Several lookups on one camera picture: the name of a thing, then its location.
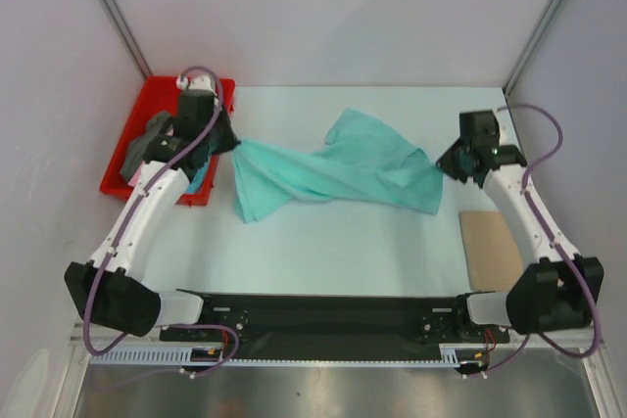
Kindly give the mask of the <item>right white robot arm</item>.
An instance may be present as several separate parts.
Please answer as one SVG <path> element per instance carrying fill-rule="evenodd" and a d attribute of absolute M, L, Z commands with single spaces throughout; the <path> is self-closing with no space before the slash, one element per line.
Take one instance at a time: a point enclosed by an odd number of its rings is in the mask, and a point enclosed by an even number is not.
<path fill-rule="evenodd" d="M 495 112 L 460 114 L 459 137 L 437 161 L 448 177 L 473 181 L 497 207 L 524 268 L 506 293 L 470 294 L 452 316 L 454 333 L 474 341 L 487 325 L 521 335 L 600 327 L 597 300 L 603 266 L 568 241 L 531 179 L 534 168 L 514 144 L 502 141 Z"/>

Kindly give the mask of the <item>mint green t shirt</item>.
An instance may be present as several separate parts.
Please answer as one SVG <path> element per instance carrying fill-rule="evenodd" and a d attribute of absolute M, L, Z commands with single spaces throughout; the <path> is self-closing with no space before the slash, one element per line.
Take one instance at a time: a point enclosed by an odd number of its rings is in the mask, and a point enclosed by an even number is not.
<path fill-rule="evenodd" d="M 345 110 L 313 153 L 244 140 L 232 153 L 234 209 L 245 223 L 291 201 L 351 200 L 435 215 L 443 174 L 427 154 L 381 120 Z"/>

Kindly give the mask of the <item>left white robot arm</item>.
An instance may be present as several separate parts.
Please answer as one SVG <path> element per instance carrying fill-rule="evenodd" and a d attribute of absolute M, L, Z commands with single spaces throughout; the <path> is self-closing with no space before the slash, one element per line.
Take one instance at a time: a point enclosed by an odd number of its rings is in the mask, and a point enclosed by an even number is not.
<path fill-rule="evenodd" d="M 238 145 L 215 86 L 187 88 L 174 116 L 148 145 L 139 178 L 119 218 L 85 263 L 64 278 L 88 334 L 93 325 L 143 337 L 153 328 L 181 324 L 193 338 L 208 338 L 217 317 L 201 296 L 148 288 L 144 275 L 154 242 L 171 210 L 214 155 Z"/>

